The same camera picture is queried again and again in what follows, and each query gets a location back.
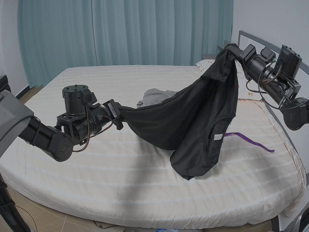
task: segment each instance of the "black garment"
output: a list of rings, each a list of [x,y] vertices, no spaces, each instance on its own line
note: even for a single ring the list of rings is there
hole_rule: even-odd
[[[175,150],[172,167],[187,180],[204,175],[218,162],[222,135],[236,116],[234,60],[225,48],[198,80],[160,104],[131,108],[118,103],[122,117],[139,137]]]

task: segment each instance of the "white wall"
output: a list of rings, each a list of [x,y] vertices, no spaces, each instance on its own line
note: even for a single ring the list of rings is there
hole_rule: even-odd
[[[17,8],[18,0],[0,0],[0,75],[7,75],[13,95],[28,86],[19,49]]]
[[[281,48],[288,45],[309,65],[309,0],[234,0],[232,43],[243,30]]]

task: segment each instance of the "gray garment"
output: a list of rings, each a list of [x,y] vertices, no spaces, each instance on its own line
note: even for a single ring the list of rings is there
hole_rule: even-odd
[[[177,91],[161,91],[156,88],[152,88],[147,90],[144,93],[143,100],[139,101],[136,106],[137,107],[144,107],[155,105],[163,102],[165,99],[171,98]]]

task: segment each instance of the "tile floor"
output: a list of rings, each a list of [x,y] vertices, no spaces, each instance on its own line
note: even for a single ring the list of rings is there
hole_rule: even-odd
[[[29,90],[23,97],[21,97],[20,101],[22,103],[26,103],[32,96],[37,94],[43,87],[34,87]],[[45,207],[41,204],[38,204],[18,192],[14,191],[12,188],[8,187],[8,191],[16,203],[17,206],[24,208],[28,211],[37,225],[38,232],[92,232],[92,231],[102,231],[102,229],[98,228],[92,220],[87,220],[75,216],[71,216],[69,214],[65,214],[48,207]],[[24,218],[24,220],[35,229],[34,222],[32,218],[20,208],[17,208]],[[103,227],[109,226],[109,224],[97,222],[98,225],[102,225]],[[123,232],[126,227],[112,227],[106,232]],[[271,222],[270,220],[256,224],[245,224],[239,227],[219,227],[212,229],[204,229],[204,232],[267,232],[271,230]],[[4,222],[3,218],[0,216],[0,231],[1,232],[11,232],[12,230],[9,226]]]

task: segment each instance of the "curtain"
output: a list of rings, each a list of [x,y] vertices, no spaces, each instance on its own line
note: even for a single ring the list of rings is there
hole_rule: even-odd
[[[230,41],[233,0],[19,0],[30,87],[94,65],[195,65]]]

